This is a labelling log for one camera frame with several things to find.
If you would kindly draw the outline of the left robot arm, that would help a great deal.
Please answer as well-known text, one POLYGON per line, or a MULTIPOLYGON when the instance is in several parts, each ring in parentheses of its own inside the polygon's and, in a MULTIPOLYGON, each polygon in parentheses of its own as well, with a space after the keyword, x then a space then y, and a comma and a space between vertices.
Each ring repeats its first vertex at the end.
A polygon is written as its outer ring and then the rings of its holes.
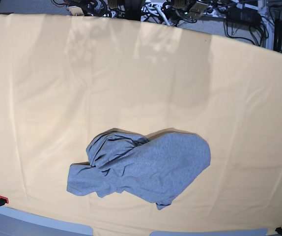
POLYGON ((167 0, 162 5, 162 12, 174 25, 181 21, 194 24, 211 7, 210 2, 210 0, 167 0))

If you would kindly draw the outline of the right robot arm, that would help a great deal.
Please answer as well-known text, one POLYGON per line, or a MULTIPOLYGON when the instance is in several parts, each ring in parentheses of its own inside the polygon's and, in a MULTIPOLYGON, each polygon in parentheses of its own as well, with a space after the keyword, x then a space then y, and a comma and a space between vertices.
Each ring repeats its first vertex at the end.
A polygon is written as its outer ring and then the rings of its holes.
POLYGON ((51 3, 65 7, 72 16, 113 17, 104 0, 52 0, 51 3))

